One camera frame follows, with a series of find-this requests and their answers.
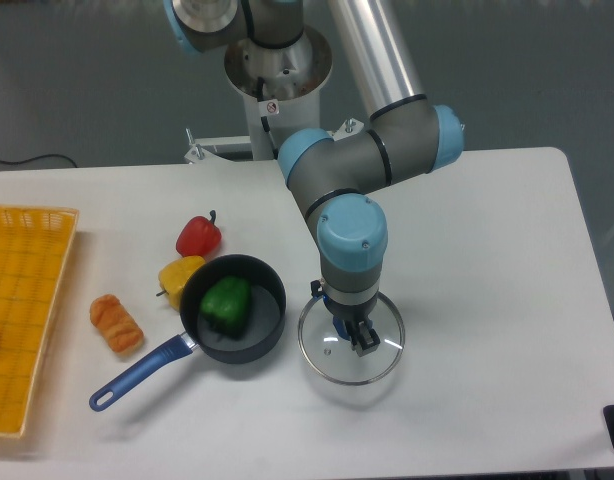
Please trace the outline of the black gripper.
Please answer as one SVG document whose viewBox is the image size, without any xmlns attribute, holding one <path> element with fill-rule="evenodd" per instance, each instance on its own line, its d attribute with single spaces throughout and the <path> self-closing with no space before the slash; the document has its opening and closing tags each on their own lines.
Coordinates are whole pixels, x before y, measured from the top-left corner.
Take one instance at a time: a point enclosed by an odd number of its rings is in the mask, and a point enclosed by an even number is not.
<svg viewBox="0 0 614 480">
<path fill-rule="evenodd" d="M 310 283 L 310 290 L 314 298 L 323 298 L 334 318 L 352 322 L 351 343 L 359 357 L 377 350 L 380 337 L 369 315 L 377 303 L 378 283 L 363 291 L 344 292 L 327 284 L 324 279 L 318 279 Z"/>
</svg>

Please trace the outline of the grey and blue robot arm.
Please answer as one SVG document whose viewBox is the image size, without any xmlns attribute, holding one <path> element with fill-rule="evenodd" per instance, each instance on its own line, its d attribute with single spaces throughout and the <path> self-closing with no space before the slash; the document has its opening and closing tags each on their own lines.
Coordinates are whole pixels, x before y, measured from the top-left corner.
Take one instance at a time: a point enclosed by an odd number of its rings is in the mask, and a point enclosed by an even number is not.
<svg viewBox="0 0 614 480">
<path fill-rule="evenodd" d="M 374 191 L 443 168 L 461 155 L 463 127 L 430 104 L 388 1 L 329 5 L 369 117 L 365 130 L 320 126 L 332 53 L 299 1 L 168 1 L 179 43 L 225 51 L 243 100 L 252 155 L 275 159 L 320 255 L 321 288 L 336 328 L 358 355 L 380 343 L 369 316 L 388 234 Z"/>
</svg>

